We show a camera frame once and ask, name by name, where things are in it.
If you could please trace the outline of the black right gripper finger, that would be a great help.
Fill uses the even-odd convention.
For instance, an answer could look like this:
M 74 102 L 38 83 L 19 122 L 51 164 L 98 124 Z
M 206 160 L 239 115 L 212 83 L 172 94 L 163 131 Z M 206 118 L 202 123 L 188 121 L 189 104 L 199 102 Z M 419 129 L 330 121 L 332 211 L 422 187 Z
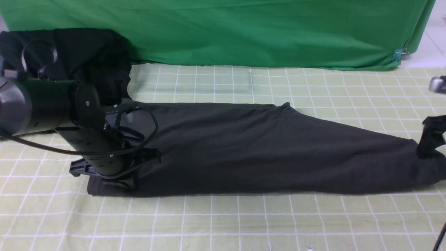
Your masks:
M 417 146 L 417 156 L 427 159 L 437 148 L 446 144 L 443 137 L 446 132 L 446 116 L 428 116 L 422 121 L 422 125 L 423 131 Z

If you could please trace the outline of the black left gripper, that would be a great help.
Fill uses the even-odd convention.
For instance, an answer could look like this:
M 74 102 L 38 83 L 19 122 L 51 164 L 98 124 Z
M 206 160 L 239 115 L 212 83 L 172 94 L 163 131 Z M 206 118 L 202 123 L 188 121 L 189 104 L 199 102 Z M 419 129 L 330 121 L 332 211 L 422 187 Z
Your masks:
M 105 185 L 113 185 L 126 190 L 138 189 L 138 169 L 144 163 L 159 159 L 158 149 L 146 148 L 158 132 L 158 122 L 147 105 L 135 104 L 151 117 L 154 129 L 142 141 L 137 138 L 122 137 L 102 130 L 105 113 L 100 105 L 75 105 L 74 120 L 77 128 L 69 129 L 69 145 L 82 159 L 71 163 L 69 172 L 74 177 L 88 175 L 100 178 Z

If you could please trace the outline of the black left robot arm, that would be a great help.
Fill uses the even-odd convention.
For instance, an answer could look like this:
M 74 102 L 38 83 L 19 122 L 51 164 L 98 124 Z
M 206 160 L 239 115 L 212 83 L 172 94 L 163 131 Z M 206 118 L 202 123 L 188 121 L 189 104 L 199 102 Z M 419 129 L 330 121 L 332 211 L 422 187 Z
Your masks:
M 132 112 L 147 112 L 154 130 L 145 136 L 124 127 Z M 1 137 L 51 152 L 78 155 L 69 172 L 88 175 L 104 184 L 138 188 L 138 172 L 148 161 L 160 160 L 158 149 L 146 148 L 158 132 L 158 122 L 146 105 L 102 107 L 94 86 L 78 81 L 1 78 Z M 20 138 L 55 130 L 73 150 L 62 150 Z

